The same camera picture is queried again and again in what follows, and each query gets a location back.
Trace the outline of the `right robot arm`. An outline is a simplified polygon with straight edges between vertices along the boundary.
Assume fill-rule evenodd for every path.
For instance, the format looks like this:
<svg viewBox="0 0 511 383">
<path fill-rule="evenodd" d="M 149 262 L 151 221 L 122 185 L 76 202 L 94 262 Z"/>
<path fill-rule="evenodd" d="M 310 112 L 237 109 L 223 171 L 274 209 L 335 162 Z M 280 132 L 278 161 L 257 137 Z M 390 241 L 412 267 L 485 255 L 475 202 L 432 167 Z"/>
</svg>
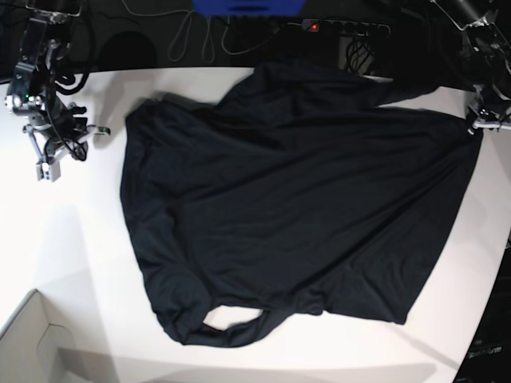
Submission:
<svg viewBox="0 0 511 383">
<path fill-rule="evenodd" d="M 55 164 L 66 155 L 83 162 L 89 137 L 109 135 L 110 130 L 89 124 L 87 108 L 65 105 L 58 96 L 81 91 L 93 67 L 97 39 L 88 2 L 28 1 L 26 9 L 30 18 L 5 97 L 6 108 L 26 119 L 22 131 L 30 138 L 39 164 Z M 75 20 L 84 22 L 89 40 L 89 56 L 80 80 L 66 58 Z"/>
</svg>

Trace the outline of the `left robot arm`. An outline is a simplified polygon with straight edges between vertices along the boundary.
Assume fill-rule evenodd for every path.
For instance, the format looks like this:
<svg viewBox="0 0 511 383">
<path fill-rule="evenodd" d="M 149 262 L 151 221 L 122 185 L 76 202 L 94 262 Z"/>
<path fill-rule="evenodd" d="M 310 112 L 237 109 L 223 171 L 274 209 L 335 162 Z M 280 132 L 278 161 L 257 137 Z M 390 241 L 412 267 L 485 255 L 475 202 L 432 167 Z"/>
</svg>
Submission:
<svg viewBox="0 0 511 383">
<path fill-rule="evenodd" d="M 497 26 L 498 8 L 491 1 L 433 1 L 468 45 L 461 75 L 474 91 L 467 105 L 469 134 L 510 130 L 510 40 Z"/>
</svg>

